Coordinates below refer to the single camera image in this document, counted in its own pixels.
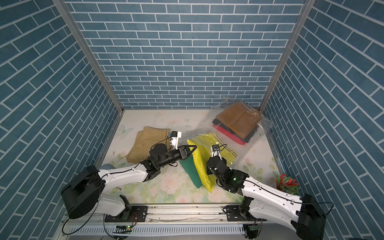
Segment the neon yellow garment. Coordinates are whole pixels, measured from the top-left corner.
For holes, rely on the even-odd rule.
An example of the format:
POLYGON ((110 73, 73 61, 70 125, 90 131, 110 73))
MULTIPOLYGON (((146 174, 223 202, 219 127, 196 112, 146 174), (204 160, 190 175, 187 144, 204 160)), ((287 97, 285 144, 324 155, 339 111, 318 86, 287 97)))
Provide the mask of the neon yellow garment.
POLYGON ((216 185, 216 178, 207 172, 207 162, 209 158, 212 157, 212 146, 219 146, 220 156, 226 159, 228 166, 237 158, 237 152, 230 148, 230 145, 224 142, 219 135, 213 131, 202 134, 191 134, 187 137, 186 142, 187 145, 197 146, 197 149, 192 153, 194 164, 202 185, 208 192, 212 193, 216 185))

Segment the beige trousers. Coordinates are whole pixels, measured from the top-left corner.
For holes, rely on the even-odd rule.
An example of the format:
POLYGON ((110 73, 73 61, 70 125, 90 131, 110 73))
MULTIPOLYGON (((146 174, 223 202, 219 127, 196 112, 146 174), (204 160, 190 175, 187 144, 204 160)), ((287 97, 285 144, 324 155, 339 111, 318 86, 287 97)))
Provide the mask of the beige trousers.
POLYGON ((150 156, 150 149, 157 143, 162 143, 169 147, 169 140, 166 140, 169 133, 169 129, 144 127, 142 131, 138 132, 132 149, 126 155, 127 162, 137 164, 145 160, 150 156))

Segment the clear plastic vacuum bag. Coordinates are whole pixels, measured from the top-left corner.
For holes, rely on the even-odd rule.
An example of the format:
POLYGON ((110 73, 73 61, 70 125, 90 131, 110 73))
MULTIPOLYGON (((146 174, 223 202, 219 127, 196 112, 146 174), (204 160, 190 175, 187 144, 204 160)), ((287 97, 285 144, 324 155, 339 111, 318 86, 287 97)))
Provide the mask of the clear plastic vacuum bag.
POLYGON ((259 127, 267 123, 259 110, 239 99, 225 98, 208 110, 196 127, 188 130, 181 144, 197 145, 211 156, 212 146, 219 146, 221 157, 230 166, 239 161, 261 136, 259 127))

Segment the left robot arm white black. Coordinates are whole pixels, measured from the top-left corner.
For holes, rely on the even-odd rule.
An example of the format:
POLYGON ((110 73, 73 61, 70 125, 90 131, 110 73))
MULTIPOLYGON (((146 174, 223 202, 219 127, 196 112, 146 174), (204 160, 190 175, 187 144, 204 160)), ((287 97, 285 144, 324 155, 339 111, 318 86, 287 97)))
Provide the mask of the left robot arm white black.
POLYGON ((70 219, 78 219, 89 212, 109 215, 118 221, 132 219, 132 207, 127 197, 112 197, 106 193, 116 187, 150 181, 165 166, 187 159, 196 145, 182 145, 168 151, 164 144, 155 145, 149 157, 133 167, 101 169, 84 168, 62 190, 61 195, 70 219))

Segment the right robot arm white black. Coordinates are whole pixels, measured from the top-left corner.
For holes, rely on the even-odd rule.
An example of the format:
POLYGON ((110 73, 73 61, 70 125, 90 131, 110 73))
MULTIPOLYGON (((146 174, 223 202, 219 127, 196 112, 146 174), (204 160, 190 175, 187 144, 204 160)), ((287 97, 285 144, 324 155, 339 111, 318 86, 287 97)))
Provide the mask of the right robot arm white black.
POLYGON ((295 231, 302 240, 324 238, 327 215, 315 197, 309 194, 296 196, 274 189, 245 172, 231 169, 218 156, 208 160, 207 168, 222 189, 244 197, 239 206, 242 218, 280 224, 295 231))

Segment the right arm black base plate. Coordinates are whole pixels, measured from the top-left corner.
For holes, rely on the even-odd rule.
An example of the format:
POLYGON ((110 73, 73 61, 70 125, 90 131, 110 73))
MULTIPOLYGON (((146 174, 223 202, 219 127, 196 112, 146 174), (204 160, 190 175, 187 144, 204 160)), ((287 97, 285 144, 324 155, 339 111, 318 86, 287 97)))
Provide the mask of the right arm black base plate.
POLYGON ((223 207, 223 212, 227 216, 228 222, 260 222, 264 219, 256 219, 251 214, 246 213, 241 209, 240 205, 227 205, 223 207))

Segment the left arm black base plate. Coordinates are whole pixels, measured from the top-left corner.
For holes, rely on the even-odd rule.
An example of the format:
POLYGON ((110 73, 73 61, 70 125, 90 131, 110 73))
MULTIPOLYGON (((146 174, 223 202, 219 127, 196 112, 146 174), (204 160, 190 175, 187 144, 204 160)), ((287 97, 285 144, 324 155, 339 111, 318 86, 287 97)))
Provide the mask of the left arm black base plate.
POLYGON ((106 223, 143 223, 146 220, 148 206, 132 206, 130 210, 124 209, 122 213, 116 217, 106 215, 104 220, 106 223))

